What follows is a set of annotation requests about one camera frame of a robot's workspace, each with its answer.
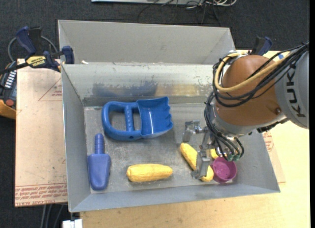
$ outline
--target blue plastic scoop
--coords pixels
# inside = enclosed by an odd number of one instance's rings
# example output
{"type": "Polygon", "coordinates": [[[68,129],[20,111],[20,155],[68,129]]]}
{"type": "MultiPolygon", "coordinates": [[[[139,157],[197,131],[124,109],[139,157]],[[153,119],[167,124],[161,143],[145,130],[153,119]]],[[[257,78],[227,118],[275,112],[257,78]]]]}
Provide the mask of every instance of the blue plastic scoop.
{"type": "Polygon", "coordinates": [[[133,141],[141,138],[154,138],[173,128],[168,97],[142,99],[136,102],[111,101],[103,106],[102,123],[106,135],[115,140],[133,141]],[[113,111],[125,114],[126,130],[112,127],[109,114],[113,111]],[[135,130],[133,113],[139,113],[141,129],[135,130]]]}

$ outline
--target yellow toy corn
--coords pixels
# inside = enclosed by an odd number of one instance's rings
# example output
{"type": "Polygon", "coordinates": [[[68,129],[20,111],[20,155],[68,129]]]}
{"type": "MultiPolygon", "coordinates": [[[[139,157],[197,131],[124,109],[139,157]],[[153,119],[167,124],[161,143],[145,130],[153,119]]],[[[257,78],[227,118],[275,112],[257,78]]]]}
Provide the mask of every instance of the yellow toy corn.
{"type": "Polygon", "coordinates": [[[169,177],[173,169],[161,164],[136,164],[128,167],[127,177],[131,182],[149,182],[169,177]]]}
{"type": "MultiPolygon", "coordinates": [[[[191,166],[193,170],[196,170],[196,162],[197,162],[197,151],[187,143],[181,144],[181,153],[184,156],[185,160],[191,166]]],[[[207,176],[203,176],[200,178],[203,182],[209,182],[213,179],[213,170],[210,166],[208,166],[207,176]]]]}

